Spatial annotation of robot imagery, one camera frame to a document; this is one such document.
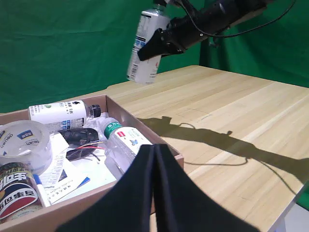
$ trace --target table surface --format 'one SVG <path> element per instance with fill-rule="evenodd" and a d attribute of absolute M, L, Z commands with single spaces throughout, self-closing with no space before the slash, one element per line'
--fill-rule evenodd
<path fill-rule="evenodd" d="M 102 93 L 180 151 L 207 195 L 261 231 L 309 177 L 308 88 L 189 66 L 153 85 L 125 82 L 86 96 Z"/>

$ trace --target green screen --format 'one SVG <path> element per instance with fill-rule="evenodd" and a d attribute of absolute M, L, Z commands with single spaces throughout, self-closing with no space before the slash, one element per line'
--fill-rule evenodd
<path fill-rule="evenodd" d="M 224 34 L 245 31 L 281 15 L 292 0 L 276 0 L 256 18 Z M 234 38 L 219 39 L 218 48 L 206 42 L 200 64 L 221 70 L 309 87 L 309 1 L 296 5 L 281 20 Z"/>
<path fill-rule="evenodd" d="M 197 8 L 202 0 L 192 0 Z M 135 33 L 152 0 L 0 0 L 0 113 L 126 81 Z M 171 17 L 182 9 L 167 7 Z M 199 63 L 200 44 L 159 72 Z"/>

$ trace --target brown cardboard box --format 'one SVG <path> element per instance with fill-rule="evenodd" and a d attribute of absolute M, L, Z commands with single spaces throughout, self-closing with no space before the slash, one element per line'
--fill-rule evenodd
<path fill-rule="evenodd" d="M 106 95 L 82 99 L 86 104 L 99 104 L 102 112 L 108 112 L 110 117 L 116 118 L 122 125 L 137 128 L 151 143 L 166 144 L 151 129 L 137 120 L 132 114 L 123 109 Z M 28 119 L 28 111 L 21 110 L 0 115 L 0 125 Z M 173 147 L 169 146 L 177 162 L 183 167 L 183 157 Z M 0 232 L 51 232 L 58 225 L 68 221 L 93 205 L 110 190 L 116 182 L 104 185 L 87 193 L 57 203 L 21 218 L 5 222 L 0 225 Z"/>

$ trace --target clear packing tape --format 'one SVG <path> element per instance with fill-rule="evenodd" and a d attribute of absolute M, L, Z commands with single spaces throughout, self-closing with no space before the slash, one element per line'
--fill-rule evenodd
<path fill-rule="evenodd" d="M 42 174 L 52 162 L 50 135 L 39 122 L 21 120 L 0 127 L 0 165 L 21 162 Z"/>

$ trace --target white paper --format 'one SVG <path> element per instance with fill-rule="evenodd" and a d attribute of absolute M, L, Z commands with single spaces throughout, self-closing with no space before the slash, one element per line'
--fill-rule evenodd
<path fill-rule="evenodd" d="M 80 172 L 89 177 L 90 181 L 75 191 L 71 192 L 70 194 L 66 195 L 60 201 L 64 201 L 85 192 L 89 192 L 116 180 L 116 178 L 104 163 L 106 159 L 104 150 L 96 149 L 93 153 L 99 157 L 100 162 L 92 155 L 71 162 Z"/>
<path fill-rule="evenodd" d="M 59 182 L 56 183 L 53 188 L 44 186 L 48 200 L 51 204 L 54 204 L 64 196 L 76 190 L 86 178 L 87 176 L 80 172 L 70 161 L 64 159 L 63 171 Z"/>
<path fill-rule="evenodd" d="M 40 175 L 40 179 L 44 187 L 53 188 L 61 176 L 69 144 L 60 133 L 51 134 L 50 141 L 53 160 L 48 169 Z"/>

